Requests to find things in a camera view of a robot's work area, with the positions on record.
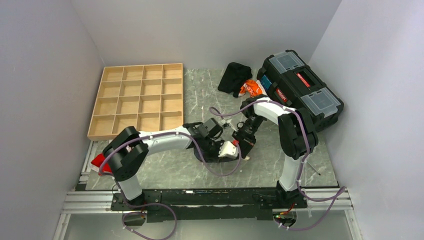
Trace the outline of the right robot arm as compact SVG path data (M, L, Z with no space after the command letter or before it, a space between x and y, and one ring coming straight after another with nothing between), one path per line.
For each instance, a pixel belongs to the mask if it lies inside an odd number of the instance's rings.
M246 120L232 133L234 143L246 157L256 143L255 134L264 121L278 126L279 142L285 154L283 172L276 184L276 203L287 208L301 197L301 176L308 155L318 144L314 124L305 108L281 105L263 94L247 98L240 106Z

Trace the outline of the navy underwear beige waistband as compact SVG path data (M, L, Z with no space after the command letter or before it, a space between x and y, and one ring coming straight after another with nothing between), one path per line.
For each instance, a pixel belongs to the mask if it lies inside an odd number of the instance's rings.
M224 145L208 145L208 146L196 146L193 147L194 156L202 162L206 163L226 163L236 161L239 158L241 160L249 160L249 156L241 155L241 151L236 145L230 142L225 142Z

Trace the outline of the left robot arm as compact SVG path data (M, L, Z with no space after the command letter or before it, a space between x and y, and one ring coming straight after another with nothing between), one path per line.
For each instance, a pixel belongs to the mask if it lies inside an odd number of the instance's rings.
M222 159L232 161L240 151L231 141L220 139L221 132L223 127L214 118L161 131L137 131L134 126L129 126L104 148L104 160L98 172L106 174L105 166L109 166L109 174L123 192L124 204L137 210L143 205L144 196L136 174L146 157L170 150L194 149L196 157L203 163Z

